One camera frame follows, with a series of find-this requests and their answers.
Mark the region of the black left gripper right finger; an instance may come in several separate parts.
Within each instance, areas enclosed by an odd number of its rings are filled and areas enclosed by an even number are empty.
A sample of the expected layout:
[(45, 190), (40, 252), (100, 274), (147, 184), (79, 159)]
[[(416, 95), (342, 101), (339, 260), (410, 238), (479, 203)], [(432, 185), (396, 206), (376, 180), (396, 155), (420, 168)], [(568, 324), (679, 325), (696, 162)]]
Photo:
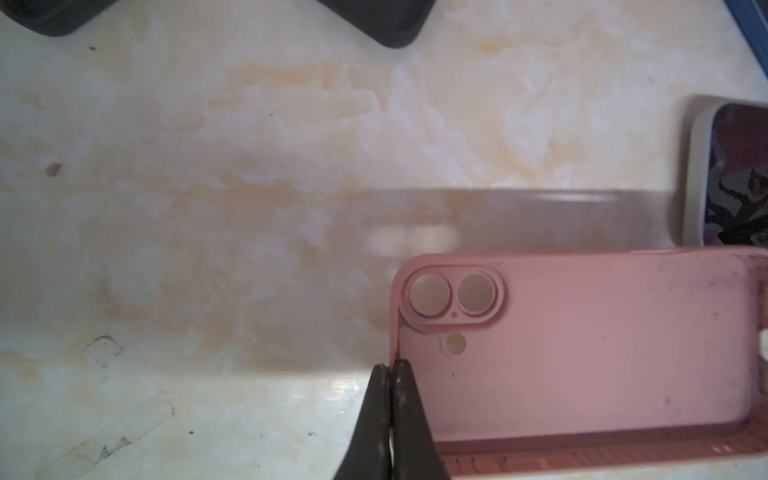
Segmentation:
[(449, 479), (438, 454), (411, 364), (397, 360), (392, 373), (392, 478)]

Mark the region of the pink phone case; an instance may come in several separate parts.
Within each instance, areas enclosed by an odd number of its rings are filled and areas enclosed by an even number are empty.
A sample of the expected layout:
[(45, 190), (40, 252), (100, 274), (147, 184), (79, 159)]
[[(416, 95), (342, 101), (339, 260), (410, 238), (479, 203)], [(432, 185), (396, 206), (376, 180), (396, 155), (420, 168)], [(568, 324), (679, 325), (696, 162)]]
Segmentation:
[(452, 475), (767, 452), (767, 252), (424, 255), (390, 357)]

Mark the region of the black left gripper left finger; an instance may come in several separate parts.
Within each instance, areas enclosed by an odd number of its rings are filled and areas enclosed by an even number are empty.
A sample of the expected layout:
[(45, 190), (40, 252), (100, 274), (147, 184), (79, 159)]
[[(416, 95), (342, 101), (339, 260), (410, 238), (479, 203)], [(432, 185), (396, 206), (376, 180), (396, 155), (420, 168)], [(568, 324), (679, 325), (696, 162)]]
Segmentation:
[(392, 474), (389, 368), (373, 367), (347, 452), (335, 480), (387, 480)]

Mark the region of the black smartphone with silver frame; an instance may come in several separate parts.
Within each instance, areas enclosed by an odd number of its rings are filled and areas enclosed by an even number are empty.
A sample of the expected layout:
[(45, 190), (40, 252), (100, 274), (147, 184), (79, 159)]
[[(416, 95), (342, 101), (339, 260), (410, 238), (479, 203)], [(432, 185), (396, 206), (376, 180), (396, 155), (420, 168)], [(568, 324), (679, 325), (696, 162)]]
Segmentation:
[(767, 105), (718, 98), (691, 125), (682, 244), (767, 246)]

